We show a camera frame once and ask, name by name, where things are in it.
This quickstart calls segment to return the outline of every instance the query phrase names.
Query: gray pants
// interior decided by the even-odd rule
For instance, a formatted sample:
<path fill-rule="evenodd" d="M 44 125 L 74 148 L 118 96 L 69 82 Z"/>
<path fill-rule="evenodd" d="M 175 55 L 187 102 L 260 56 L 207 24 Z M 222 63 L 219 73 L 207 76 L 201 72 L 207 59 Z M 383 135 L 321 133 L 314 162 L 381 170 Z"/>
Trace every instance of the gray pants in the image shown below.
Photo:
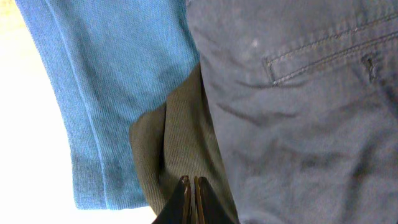
<path fill-rule="evenodd" d="M 192 0 L 241 223 L 398 221 L 398 1 Z"/>

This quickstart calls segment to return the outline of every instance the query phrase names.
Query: fabric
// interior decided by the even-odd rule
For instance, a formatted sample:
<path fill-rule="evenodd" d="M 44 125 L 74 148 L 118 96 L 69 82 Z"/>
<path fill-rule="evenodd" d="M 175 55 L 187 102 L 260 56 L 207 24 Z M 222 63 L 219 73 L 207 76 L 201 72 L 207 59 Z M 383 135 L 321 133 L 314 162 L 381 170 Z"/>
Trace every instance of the fabric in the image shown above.
<path fill-rule="evenodd" d="M 187 175 L 191 181 L 194 176 L 202 176 L 208 179 L 230 219 L 238 222 L 201 81 L 200 65 L 167 97 L 165 104 L 144 114 L 131 126 L 130 142 L 137 176 L 156 214 L 172 196 L 181 176 Z M 192 204 L 195 211 L 195 200 Z"/>
<path fill-rule="evenodd" d="M 241 223 L 397 223 L 398 1 L 194 0 Z"/>
<path fill-rule="evenodd" d="M 183 1 L 17 0 L 67 129 L 80 209 L 147 205 L 128 130 L 198 55 Z"/>

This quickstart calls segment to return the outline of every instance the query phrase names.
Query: dark gray fabric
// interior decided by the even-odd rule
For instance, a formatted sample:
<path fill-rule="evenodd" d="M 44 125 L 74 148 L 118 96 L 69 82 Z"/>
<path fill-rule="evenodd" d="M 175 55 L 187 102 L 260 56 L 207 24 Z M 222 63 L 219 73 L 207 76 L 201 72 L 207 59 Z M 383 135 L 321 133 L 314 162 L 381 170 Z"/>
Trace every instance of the dark gray fabric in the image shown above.
<path fill-rule="evenodd" d="M 156 214 L 171 197 L 181 176 L 188 175 L 192 186 L 194 176 L 203 176 L 209 180 L 227 215 L 238 222 L 201 81 L 200 65 L 167 97 L 164 105 L 141 116 L 131 126 L 130 143 L 140 185 Z"/>
<path fill-rule="evenodd" d="M 397 223 L 398 1 L 194 0 L 241 223 Z"/>

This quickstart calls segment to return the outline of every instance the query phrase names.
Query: welt pocket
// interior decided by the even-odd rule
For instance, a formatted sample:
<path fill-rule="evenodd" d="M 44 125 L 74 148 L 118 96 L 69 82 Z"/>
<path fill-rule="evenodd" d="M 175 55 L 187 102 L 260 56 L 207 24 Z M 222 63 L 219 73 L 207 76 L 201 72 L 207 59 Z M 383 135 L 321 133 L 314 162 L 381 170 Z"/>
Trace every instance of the welt pocket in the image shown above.
<path fill-rule="evenodd" d="M 278 57 L 264 57 L 262 61 L 272 84 L 278 85 L 309 70 L 322 69 L 335 60 L 360 54 L 366 49 L 376 49 L 397 38 L 398 13 L 395 13 Z"/>

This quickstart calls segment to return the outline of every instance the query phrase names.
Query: blue denim fabric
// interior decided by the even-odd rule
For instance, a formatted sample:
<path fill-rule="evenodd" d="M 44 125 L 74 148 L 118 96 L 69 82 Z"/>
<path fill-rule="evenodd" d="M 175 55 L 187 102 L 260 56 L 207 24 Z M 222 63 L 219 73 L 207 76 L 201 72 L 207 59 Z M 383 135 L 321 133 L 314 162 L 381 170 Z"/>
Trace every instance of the blue denim fabric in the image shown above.
<path fill-rule="evenodd" d="M 184 1 L 17 0 L 17 5 L 68 132 L 77 207 L 147 205 L 128 129 L 162 104 L 198 62 Z"/>

